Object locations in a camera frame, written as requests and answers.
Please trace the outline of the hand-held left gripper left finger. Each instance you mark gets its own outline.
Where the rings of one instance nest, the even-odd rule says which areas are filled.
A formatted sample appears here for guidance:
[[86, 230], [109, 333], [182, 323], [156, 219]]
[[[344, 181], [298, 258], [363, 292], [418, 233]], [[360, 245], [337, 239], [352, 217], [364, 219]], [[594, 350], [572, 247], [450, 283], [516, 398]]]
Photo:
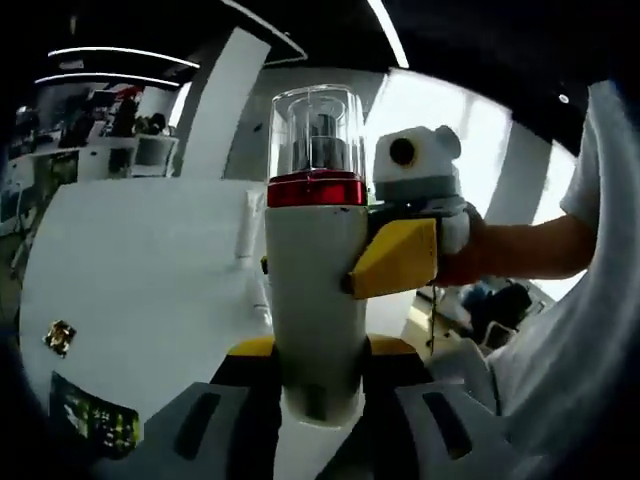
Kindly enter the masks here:
[[272, 336], [243, 341], [212, 379], [195, 382], [145, 423], [135, 479], [271, 479], [282, 425]]

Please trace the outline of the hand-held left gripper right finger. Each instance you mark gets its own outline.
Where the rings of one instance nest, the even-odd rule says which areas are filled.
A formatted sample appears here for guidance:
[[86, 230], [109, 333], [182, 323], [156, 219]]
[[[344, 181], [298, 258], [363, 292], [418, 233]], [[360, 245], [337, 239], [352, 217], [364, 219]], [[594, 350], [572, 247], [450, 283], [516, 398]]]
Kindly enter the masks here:
[[458, 379], [435, 380], [416, 350], [370, 336], [362, 364], [375, 479], [507, 479], [518, 452], [502, 419]]

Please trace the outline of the person's right hand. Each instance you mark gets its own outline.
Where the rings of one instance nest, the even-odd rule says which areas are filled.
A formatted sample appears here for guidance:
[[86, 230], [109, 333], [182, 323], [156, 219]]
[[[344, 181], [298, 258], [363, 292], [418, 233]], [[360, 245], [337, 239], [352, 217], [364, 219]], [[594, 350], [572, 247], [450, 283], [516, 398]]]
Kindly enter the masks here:
[[438, 287], [472, 284], [490, 273], [492, 228], [473, 204], [468, 203], [464, 211], [469, 220], [468, 241], [459, 252], [441, 255], [438, 275], [433, 281], [433, 284]]

